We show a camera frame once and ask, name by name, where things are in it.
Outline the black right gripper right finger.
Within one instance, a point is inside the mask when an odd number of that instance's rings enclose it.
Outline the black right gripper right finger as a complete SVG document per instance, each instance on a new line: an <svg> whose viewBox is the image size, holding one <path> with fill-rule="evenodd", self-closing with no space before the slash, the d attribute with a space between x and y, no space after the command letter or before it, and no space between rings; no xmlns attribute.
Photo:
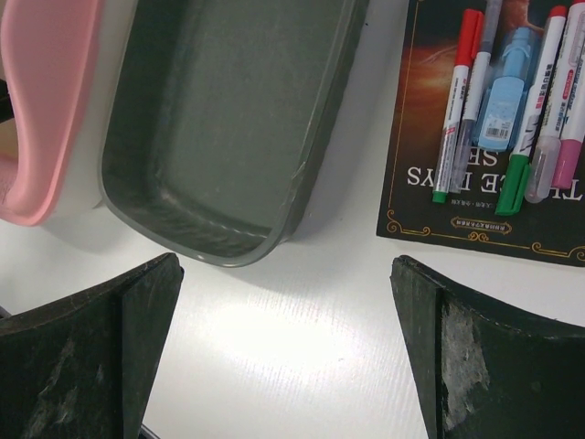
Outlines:
<svg viewBox="0 0 585 439"><path fill-rule="evenodd" d="M430 438L581 438L584 329L401 255L392 294Z"/></svg>

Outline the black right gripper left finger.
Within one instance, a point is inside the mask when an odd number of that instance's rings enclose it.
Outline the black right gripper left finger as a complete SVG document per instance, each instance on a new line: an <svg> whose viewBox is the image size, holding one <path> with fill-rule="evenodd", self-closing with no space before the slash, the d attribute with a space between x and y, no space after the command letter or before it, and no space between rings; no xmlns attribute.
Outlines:
<svg viewBox="0 0 585 439"><path fill-rule="evenodd" d="M144 425L184 270L164 253L104 283L1 313L4 438L153 438Z"/></svg>

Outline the pink litter box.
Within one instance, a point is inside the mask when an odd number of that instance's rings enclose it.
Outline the pink litter box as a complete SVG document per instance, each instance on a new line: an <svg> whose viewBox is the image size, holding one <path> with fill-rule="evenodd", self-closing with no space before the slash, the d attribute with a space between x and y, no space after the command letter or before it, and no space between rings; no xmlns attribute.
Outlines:
<svg viewBox="0 0 585 439"><path fill-rule="evenodd" d="M1 4L1 218L101 202L100 161L134 1Z"/></svg>

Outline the dark grey plastic tray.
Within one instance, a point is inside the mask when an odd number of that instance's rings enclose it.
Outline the dark grey plastic tray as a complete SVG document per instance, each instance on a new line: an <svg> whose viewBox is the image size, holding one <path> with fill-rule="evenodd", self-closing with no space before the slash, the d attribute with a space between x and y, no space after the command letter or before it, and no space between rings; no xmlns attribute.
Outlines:
<svg viewBox="0 0 585 439"><path fill-rule="evenodd" d="M223 267L300 224L329 145L365 1L140 1L101 190L150 240Z"/></svg>

